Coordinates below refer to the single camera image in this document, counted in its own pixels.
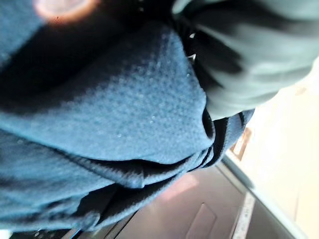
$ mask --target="sleeve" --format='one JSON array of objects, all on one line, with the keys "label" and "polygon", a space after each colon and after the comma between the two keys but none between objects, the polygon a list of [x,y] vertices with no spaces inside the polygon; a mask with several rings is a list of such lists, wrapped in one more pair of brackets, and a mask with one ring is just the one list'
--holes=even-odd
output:
[{"label": "sleeve", "polygon": [[319,1],[219,1],[187,7],[194,67],[212,120],[253,109],[310,71],[319,55]]}]

